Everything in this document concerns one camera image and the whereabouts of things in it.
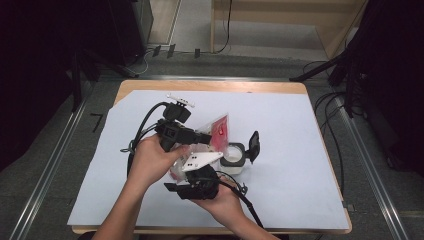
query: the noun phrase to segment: wooden desk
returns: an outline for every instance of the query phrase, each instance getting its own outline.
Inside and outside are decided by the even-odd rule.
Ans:
[[[199,92],[199,91],[208,91],[208,92],[214,91],[214,92],[238,92],[238,93],[278,93],[278,94],[279,93],[283,93],[283,94],[294,94],[294,95],[302,95],[302,96],[307,95],[306,88],[305,88],[305,86],[303,84],[301,84],[301,83],[290,83],[290,82],[230,82],[230,81],[185,81],[185,80],[178,80],[178,81],[172,81],[172,80],[147,81],[147,80],[127,80],[127,81],[124,81],[121,84],[121,87],[119,89],[119,92],[118,92],[117,97],[116,97],[116,100],[115,100],[115,107],[118,106],[118,105],[120,105],[120,107],[122,107],[122,104],[118,104],[118,103],[121,103],[122,99],[125,98],[126,96],[128,96],[134,90],[156,90],[156,91],[169,90],[169,91],[196,91],[196,92]],[[312,108],[310,106],[310,103],[308,102],[307,104],[309,105],[307,107],[309,110],[307,110],[307,111],[308,112],[310,111],[310,113],[312,113]],[[316,131],[318,131],[318,125],[316,125],[316,122],[315,122],[315,126],[314,127],[316,127]],[[104,140],[103,134],[105,134],[105,130],[107,128],[108,127],[106,125],[105,126],[105,129],[102,132],[102,136],[101,136],[100,141],[102,141],[102,139]],[[328,173],[331,175],[330,176],[330,179],[332,179],[331,181],[332,181],[332,184],[334,185],[334,188],[337,188],[336,189],[337,194],[338,194],[338,197],[337,198],[339,198],[338,200],[341,201],[342,200],[342,197],[340,195],[340,191],[339,191],[338,187],[336,187],[337,180],[336,180],[336,178],[334,176],[334,172],[333,172],[333,169],[331,167],[331,163],[330,163],[330,161],[328,159],[328,156],[326,155],[325,146],[323,144],[322,138],[320,138],[320,135],[319,135],[318,138],[319,139],[316,139],[316,140],[318,141],[318,143],[320,145],[322,144],[321,145],[321,149],[324,151],[324,158],[323,158],[323,160],[326,161],[326,162],[324,162],[324,164],[327,166],[327,168],[329,168],[328,169],[329,170]],[[266,148],[263,149],[262,151],[263,151],[263,153],[261,153],[262,154],[261,156],[265,156],[265,154],[266,154]],[[96,158],[96,155],[93,158],[93,161],[90,164],[90,168],[87,171],[87,173],[89,173],[90,171],[91,172],[93,171],[93,169],[91,169],[91,168],[96,168],[96,167],[99,167],[100,165],[107,164],[107,163],[104,163],[104,162],[100,163],[100,165],[99,165],[98,162],[97,163],[93,163],[95,161],[94,159]],[[107,155],[107,157],[108,158],[114,158],[114,156],[110,156],[110,155]],[[253,165],[252,169],[255,169],[255,166],[260,167],[260,163],[259,164],[256,164],[255,163],[255,165]],[[118,172],[119,172],[119,175],[123,175],[125,171],[122,169],[122,171],[119,170]],[[93,185],[93,184],[96,184],[96,183],[93,182],[93,179],[92,179],[90,181],[90,185]],[[107,195],[116,195],[117,196],[117,194],[119,194],[120,189],[116,189],[117,188],[116,186],[113,187],[111,185],[110,186],[108,185],[108,188],[114,189],[114,190],[111,191],[111,193],[107,193]],[[252,195],[252,194],[255,194],[254,193],[255,189],[256,190],[259,190],[260,188],[258,186],[256,186],[256,187],[251,187],[251,189],[252,190],[249,190],[249,191],[251,191],[251,193],[250,193],[251,195],[249,195],[249,193],[248,193],[248,197],[253,197],[254,195]],[[82,204],[82,203],[79,202],[80,197],[81,197],[80,195],[82,194],[81,192],[83,192],[83,191],[80,191],[80,194],[78,196],[78,199],[77,199],[76,204],[75,204],[74,209],[73,209],[73,213],[71,214],[71,217],[70,217],[70,222],[71,223],[68,223],[68,224],[70,224],[72,226],[73,231],[75,233],[79,233],[79,234],[82,234],[82,233],[87,232],[87,231],[95,231],[97,229],[97,227],[98,227],[98,225],[81,225],[81,224],[77,224],[75,220],[72,220],[71,221],[71,218],[73,217],[73,215],[78,215],[78,214],[86,213],[87,209],[90,210],[90,207],[87,207],[87,206],[85,206],[85,204]],[[172,204],[174,204],[174,203],[176,204],[176,207],[174,207],[174,208],[176,208],[175,211],[177,211],[178,208],[180,208],[180,207],[186,207],[186,206],[181,206],[179,204],[187,204],[187,201],[184,202],[182,200],[179,200],[178,197],[176,197],[176,194],[175,193],[168,193],[163,188],[163,186],[161,186],[161,188],[160,188],[160,194],[166,194],[166,197],[167,198],[169,198],[169,197],[175,198],[174,200],[171,201]],[[96,196],[97,199],[102,199],[102,195],[95,195],[95,196]],[[164,196],[155,197],[155,199],[164,198]],[[147,199],[144,200],[143,206],[145,206],[144,204],[148,204]],[[257,209],[257,212],[258,212],[258,209],[259,209],[259,212],[258,212],[259,216],[262,216],[262,218],[264,218],[265,216],[261,214],[261,212],[260,212],[260,206],[258,206],[258,205],[255,205],[255,208]],[[149,207],[143,208],[143,206],[142,206],[141,212],[144,213],[144,214],[148,214],[146,212],[146,208],[149,208]],[[194,207],[194,206],[192,208],[190,207],[190,210],[193,210],[193,209],[197,210],[197,208]],[[107,211],[106,209],[104,209],[102,211],[103,211],[102,214],[107,214],[107,212],[104,212],[104,211]],[[281,233],[286,233],[286,234],[291,234],[291,233],[317,233],[317,232],[320,232],[320,233],[329,233],[329,234],[345,234],[345,233],[349,233],[351,231],[351,229],[352,229],[352,226],[351,226],[351,222],[350,222],[348,213],[347,213],[346,209],[341,209],[341,211],[343,212],[343,215],[345,217],[344,220],[347,221],[347,223],[348,223],[348,227],[346,229],[328,230],[328,229],[267,228],[267,230],[270,231],[270,232],[272,232],[272,233],[274,233],[274,234],[281,234]],[[142,234],[231,234],[226,228],[223,228],[223,227],[172,227],[172,226],[160,227],[160,226],[137,226],[136,229],[135,229],[135,232],[136,233],[142,233]]]
[[[231,21],[316,26],[327,57],[331,59],[344,45],[352,28],[359,24],[366,2],[366,0],[233,0]],[[215,51],[215,21],[228,20],[229,3],[229,0],[212,0],[211,52]]]

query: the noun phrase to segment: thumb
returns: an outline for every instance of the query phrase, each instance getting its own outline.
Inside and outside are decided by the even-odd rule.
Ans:
[[[188,145],[181,145],[177,147],[176,149],[170,151],[167,153],[168,159],[172,162],[175,162],[178,158],[182,157],[184,154],[186,154],[189,150]]]

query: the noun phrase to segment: table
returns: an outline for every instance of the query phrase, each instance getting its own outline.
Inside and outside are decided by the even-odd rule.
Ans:
[[[347,213],[347,210],[342,207],[341,201],[342,197],[340,194],[340,191],[337,187],[337,181],[334,176],[333,169],[331,167],[331,163],[328,159],[327,152],[325,150],[325,146],[323,144],[323,140],[321,138],[321,135],[319,134],[318,125],[316,124],[316,120],[313,117],[312,107],[309,102],[309,98],[307,96],[306,88],[301,83],[291,83],[291,82],[238,82],[238,81],[192,81],[192,80],[178,80],[178,81],[172,81],[172,80],[161,80],[161,81],[148,81],[148,80],[127,80],[124,81],[121,84],[121,87],[119,89],[119,92],[116,97],[115,101],[115,107],[111,109],[108,115],[108,120],[106,122],[105,128],[102,132],[102,136],[99,140],[99,145],[96,151],[95,156],[93,157],[93,161],[90,164],[90,167],[87,171],[87,175],[84,179],[83,185],[81,186],[80,193],[78,195],[77,201],[75,203],[74,209],[71,213],[70,219],[68,224],[72,226],[72,229],[76,233],[84,233],[87,231],[95,231],[98,227],[98,225],[101,223],[102,219],[107,215],[110,208],[112,207],[115,199],[117,198],[121,187],[125,181],[125,169],[126,169],[126,161],[123,161],[126,159],[126,156],[119,155],[122,153],[117,153],[118,151],[114,151],[111,153],[103,154],[105,153],[105,149],[109,149],[109,146],[106,146],[105,142],[110,141],[120,141],[116,140],[120,138],[119,135],[127,135],[127,139],[133,137],[135,130],[131,130],[128,133],[122,128],[112,128],[110,127],[110,121],[111,119],[115,119],[115,115],[118,114],[116,112],[116,109],[122,109],[122,108],[129,108],[131,111],[128,113],[128,116],[122,117],[122,119],[132,119],[133,112],[135,112],[135,107],[137,104],[132,105],[129,107],[129,103],[133,103],[134,99],[139,99],[140,96],[144,97],[144,101],[156,101],[157,93],[161,90],[169,90],[174,92],[183,94],[183,95],[192,95],[192,96],[204,96],[202,99],[198,97],[198,101],[196,104],[198,105],[196,107],[196,111],[192,110],[192,116],[190,119],[186,122],[186,126],[191,126],[194,124],[194,120],[190,122],[191,119],[195,118],[201,118],[204,115],[208,114],[208,111],[206,110],[214,110],[215,106],[208,106],[208,108],[205,108],[205,102],[208,102],[208,98],[205,96],[213,96],[216,102],[215,105],[218,107],[222,107],[218,103],[218,99],[225,99],[225,98],[235,98],[238,99],[239,102],[246,102],[250,101],[250,103],[257,102],[257,98],[270,98],[268,100],[274,100],[274,99],[281,99],[285,98],[287,100],[296,100],[296,99],[303,99],[303,103],[305,106],[305,111],[298,111],[298,112],[291,112],[288,115],[284,116],[308,116],[305,118],[305,124],[309,126],[302,126],[301,128],[296,128],[294,125],[296,123],[290,123],[288,125],[292,126],[289,128],[283,127],[285,130],[287,136],[292,136],[293,132],[296,134],[299,134],[296,136],[296,139],[299,141],[302,140],[302,138],[306,142],[310,142],[311,146],[308,147],[309,151],[312,151],[313,157],[308,158],[300,158],[297,159],[297,161],[292,161],[289,156],[292,154],[300,154],[303,156],[303,154],[310,154],[308,151],[292,151],[290,150],[291,146],[289,142],[287,142],[287,148],[285,149],[285,146],[281,146],[280,148],[277,147],[278,152],[280,151],[292,151],[285,153],[285,158],[282,161],[272,161],[271,158],[279,159],[277,156],[270,157],[269,152],[276,151],[275,144],[278,142],[274,140],[273,138],[267,139],[267,134],[271,134],[272,132],[278,132],[279,130],[269,129],[266,127],[266,124],[261,126],[255,126],[259,129],[261,135],[261,153],[258,156],[257,160],[255,161],[255,164],[253,166],[245,165],[246,168],[243,169],[243,172],[239,178],[242,178],[243,181],[246,182],[246,184],[250,187],[250,190],[247,194],[247,197],[249,200],[255,205],[256,211],[258,215],[261,217],[262,222],[264,223],[264,226],[267,228],[267,230],[279,234],[279,233],[330,233],[330,234],[345,234],[349,233],[352,229],[351,222]],[[295,102],[292,103],[281,103],[282,108],[284,108],[284,105],[286,107],[291,107],[292,105],[296,105]],[[252,132],[246,132],[244,134],[240,133],[240,127],[242,129],[245,129],[246,126],[248,126],[248,120],[241,121],[239,115],[237,114],[231,114],[235,113],[236,111],[231,108],[230,111],[230,120],[235,120],[238,124],[237,125],[231,125],[230,122],[230,141],[234,140],[233,138],[237,138],[238,136],[243,135],[240,139],[248,140],[248,137],[253,133]],[[266,107],[261,109],[258,109],[259,115],[264,115],[263,111],[267,111]],[[277,117],[278,114],[275,114],[272,119],[272,121],[277,120],[279,121],[279,118]],[[302,119],[292,119],[294,122],[303,122]],[[139,124],[141,119],[136,119],[136,123]],[[115,146],[115,148],[119,149],[125,145],[125,142],[119,142],[119,146]],[[121,158],[123,164],[120,164],[122,166],[114,165],[109,167],[109,164],[113,165],[116,164],[116,159]],[[284,173],[284,176],[277,176],[275,173],[275,170],[278,169],[278,166],[270,167],[268,164],[281,164],[282,162],[286,161],[286,164],[296,164],[296,162],[302,162],[302,161],[310,161],[308,164],[311,164],[311,168],[316,167],[315,170],[308,170],[309,168],[304,169],[303,172],[308,172],[308,174],[302,176],[302,173],[299,174],[293,174],[293,171],[290,171],[290,166],[286,166],[286,172]],[[320,169],[323,166],[323,171],[320,172],[317,169]],[[268,189],[269,191],[263,192],[266,188],[264,188],[263,178],[269,178],[270,176],[277,176],[280,178],[283,183],[279,184],[281,185],[275,194],[272,192],[272,189]],[[326,179],[328,180],[328,183],[322,183],[321,185],[314,185],[316,184],[316,181],[320,181],[319,179],[313,179],[314,177]],[[311,181],[303,181],[302,179],[305,178],[311,178]],[[152,185],[152,190],[149,189],[150,193],[148,192],[145,196],[145,199],[143,200],[142,205],[142,214],[139,216],[139,219],[137,220],[137,226],[135,229],[136,233],[144,233],[144,234],[230,234],[230,232],[221,227],[219,224],[217,224],[213,218],[206,212],[204,212],[202,209],[198,208],[197,206],[193,206],[193,203],[189,201],[182,201],[180,200],[175,193],[169,193],[167,192],[162,183],[159,182],[157,185]],[[324,192],[325,196],[323,196],[324,199],[321,199],[321,196],[319,196],[320,192]],[[279,198],[278,196],[282,193],[287,194],[290,197],[285,198]],[[294,206],[297,203],[296,197],[291,197],[292,195],[299,194],[301,197],[301,201],[309,201],[311,197],[316,197],[316,200],[314,203],[316,203],[316,206],[308,206],[311,205],[310,203],[305,203],[303,206]],[[265,198],[262,198],[261,196],[272,196],[274,195],[273,200],[267,200]],[[335,202],[336,204],[329,206],[328,209],[325,209],[326,207],[321,207],[320,201],[323,200],[323,203],[328,203],[327,198],[332,198],[330,202]],[[287,211],[286,213],[278,213],[276,216],[273,217],[282,217],[281,222],[286,223],[280,223],[280,221],[269,221],[269,215],[272,215],[275,211],[269,211],[269,205],[272,204],[280,204],[281,209],[286,209],[284,211]],[[310,216],[296,216],[298,212],[304,213],[303,215],[310,214]],[[169,214],[174,214],[174,218],[177,218],[177,220],[174,220],[174,218],[168,217]],[[332,218],[333,216],[339,216],[340,221],[337,220],[337,222],[344,222],[340,226],[326,226],[324,228],[305,228],[302,227],[305,219],[307,221],[310,220],[311,226],[320,225],[322,221],[326,221],[327,218]],[[202,224],[211,224],[212,226],[202,226]]]
[[[229,0],[212,0],[211,52],[215,20],[228,20]],[[366,0],[233,0],[231,21],[313,25],[329,59],[344,45]]]

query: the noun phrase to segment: metal track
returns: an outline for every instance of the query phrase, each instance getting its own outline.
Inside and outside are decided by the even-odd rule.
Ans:
[[[22,211],[21,216],[19,217],[18,222],[16,223],[15,229],[9,238],[10,240],[26,238],[32,222],[34,221],[34,218],[40,209],[47,190],[49,189],[53,177],[60,165],[63,153],[65,152],[78,125],[78,122],[81,119],[85,104],[91,92],[93,91],[93,88],[94,85],[87,87],[87,90],[85,91],[85,97],[82,99],[80,106],[74,113],[72,113],[71,117],[69,118],[68,123],[66,124],[65,129],[63,130],[58,142],[56,143],[56,146],[46,164],[46,167],[44,168],[44,171],[37,182],[37,185],[35,186],[24,207],[24,210]]]
[[[342,102],[339,98],[336,98],[338,106],[342,106]],[[386,219],[387,225],[392,233],[393,239],[409,239],[408,234],[405,230],[405,227],[402,224],[402,221],[399,217],[399,214],[387,192],[384,184],[377,172],[377,169],[374,167],[374,164],[371,160],[370,154],[368,153],[367,147],[365,146],[361,135],[356,127],[355,120],[351,119],[346,111],[341,110],[340,114],[343,118],[346,128],[350,131],[353,140],[355,141],[355,147],[359,154],[359,159],[364,167],[365,174],[367,175],[368,182],[371,185],[374,195],[377,199],[378,204],[380,205],[381,212],[383,213],[384,218]]]

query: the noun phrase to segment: floor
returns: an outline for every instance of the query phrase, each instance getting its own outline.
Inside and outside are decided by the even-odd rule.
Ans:
[[[165,38],[169,38],[169,43],[176,44],[178,51],[193,52],[195,48],[208,51],[210,15],[205,13],[210,12],[209,1],[181,0],[178,9],[174,30],[169,28],[164,34]],[[176,54],[172,58],[167,58],[166,54],[161,53],[157,57],[146,56],[148,68],[143,59],[132,68],[146,70],[141,78],[148,78],[149,75],[185,75],[268,77],[286,81],[287,77],[300,75],[309,62],[328,60],[314,29],[310,26],[250,25],[258,31],[254,34],[250,33],[249,27],[243,26],[243,23],[232,23],[231,26],[231,33],[234,35],[230,35],[232,36],[230,45],[221,55],[202,54],[199,59],[194,59],[191,54]],[[273,38],[272,34],[276,32],[276,28],[285,34],[277,34]],[[223,28],[219,31],[219,25],[216,33],[218,48],[219,43],[221,46],[224,43],[226,33]],[[237,39],[238,35],[243,36],[244,41]],[[323,94],[332,91],[325,83],[326,76],[322,73],[314,77],[317,79],[305,83],[312,104]],[[94,131],[98,118],[92,114],[107,115],[122,80],[119,75],[102,71],[100,82],[95,85],[87,101],[78,126],[39,206],[38,214],[33,219],[26,238],[20,239],[78,238],[66,223],[104,124],[104,121],[101,121],[99,128]],[[12,233],[62,130],[71,117],[69,111],[71,106],[72,98],[69,98],[39,134],[30,150],[0,173],[0,202],[5,206],[0,208],[0,239],[7,239]],[[322,109],[318,113],[317,120],[319,123],[325,121]],[[353,230],[347,235],[325,235],[321,239],[402,239],[391,234],[382,213],[381,203],[376,198],[376,191],[369,181],[363,162],[360,161],[361,156],[354,147],[355,141],[342,116],[337,115],[333,121],[344,159],[346,189],[344,198],[352,207],[349,215]],[[361,133],[361,141],[368,147],[368,155],[399,213],[409,239],[424,239],[424,178],[414,172],[398,172],[390,169],[366,120],[358,116],[353,121]],[[340,162],[333,139],[328,132],[324,135],[324,140],[335,174],[340,181]],[[293,235],[291,239],[308,240],[318,237]],[[142,239],[200,238],[143,236]],[[209,239],[222,239],[222,237],[215,236]]]

